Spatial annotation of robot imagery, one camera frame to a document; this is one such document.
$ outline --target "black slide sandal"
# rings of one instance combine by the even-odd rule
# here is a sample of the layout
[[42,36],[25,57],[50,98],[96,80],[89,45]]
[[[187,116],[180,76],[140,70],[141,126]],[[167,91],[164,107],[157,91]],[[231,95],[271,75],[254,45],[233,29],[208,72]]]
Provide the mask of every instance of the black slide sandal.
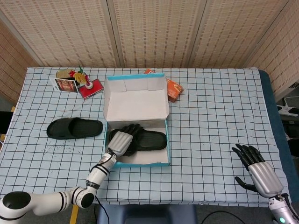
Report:
[[99,120],[61,118],[54,120],[47,128],[47,136],[53,139],[80,139],[101,134],[103,124]]
[[[126,127],[114,129],[109,134],[109,141],[118,131],[123,131]],[[136,151],[161,150],[167,146],[166,135],[162,132],[147,131],[143,128],[134,136],[131,145],[127,149],[125,156],[131,156]]]

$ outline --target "small orange package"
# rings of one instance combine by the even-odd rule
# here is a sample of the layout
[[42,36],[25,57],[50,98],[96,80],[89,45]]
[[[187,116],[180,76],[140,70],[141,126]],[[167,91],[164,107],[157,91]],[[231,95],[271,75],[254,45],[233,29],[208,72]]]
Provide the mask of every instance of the small orange package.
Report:
[[[155,72],[151,69],[146,69],[146,71],[144,73],[149,74],[149,73],[155,73]],[[182,93],[184,91],[184,89],[181,85],[171,81],[170,79],[166,79],[166,81],[167,81],[168,100],[171,102],[175,102],[177,100],[178,96],[180,95],[180,93]]]

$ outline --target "robotic arm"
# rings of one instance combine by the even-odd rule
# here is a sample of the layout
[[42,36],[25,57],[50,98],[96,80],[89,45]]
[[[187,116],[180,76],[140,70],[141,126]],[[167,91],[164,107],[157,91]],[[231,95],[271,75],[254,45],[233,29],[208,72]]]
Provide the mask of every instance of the robotic arm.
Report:
[[105,153],[91,169],[86,179],[86,188],[76,187],[70,191],[44,195],[23,191],[5,195],[0,201],[0,224],[19,224],[30,210],[38,216],[43,216],[64,211],[70,204],[83,209],[92,205],[100,184],[116,163],[116,157],[125,154],[133,136],[139,130],[139,125],[129,125],[123,132],[115,134],[108,144],[108,153]]
[[238,176],[235,180],[244,189],[258,192],[269,199],[269,208],[278,223],[298,224],[299,217],[291,206],[288,194],[282,194],[283,186],[268,162],[265,162],[260,152],[253,146],[232,148],[241,159],[244,167],[249,171],[252,184],[244,183]]

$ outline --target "table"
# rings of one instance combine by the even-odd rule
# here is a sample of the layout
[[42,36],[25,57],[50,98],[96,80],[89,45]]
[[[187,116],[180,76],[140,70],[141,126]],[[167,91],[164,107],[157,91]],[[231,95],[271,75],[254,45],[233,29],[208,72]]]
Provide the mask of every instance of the table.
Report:
[[[59,69],[64,68],[28,68],[0,153],[1,197],[12,190],[53,193],[85,186],[90,168],[104,153],[104,133],[76,140],[47,138],[47,126],[61,117],[98,119],[105,128],[104,94],[83,100],[76,93],[54,92],[49,77]],[[113,169],[98,190],[102,202],[267,206],[267,199],[235,183],[234,176],[251,182],[231,151],[238,142],[258,147],[288,192],[257,69],[155,70],[185,88],[179,101],[170,103],[171,166]],[[104,83],[106,76],[145,69],[84,71]]]

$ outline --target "beige wall panel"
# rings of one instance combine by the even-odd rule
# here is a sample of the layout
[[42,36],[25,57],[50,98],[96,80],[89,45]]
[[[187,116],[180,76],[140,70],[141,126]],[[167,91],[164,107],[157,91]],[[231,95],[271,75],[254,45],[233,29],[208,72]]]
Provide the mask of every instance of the beige wall panel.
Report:
[[238,68],[286,0],[210,0],[189,67]]
[[202,2],[114,0],[125,67],[185,67]]
[[44,66],[115,67],[100,0],[0,0]]
[[258,67],[269,74],[277,99],[299,80],[299,1],[290,1],[246,66]]
[[0,21],[0,94],[16,105],[27,67],[38,64]]

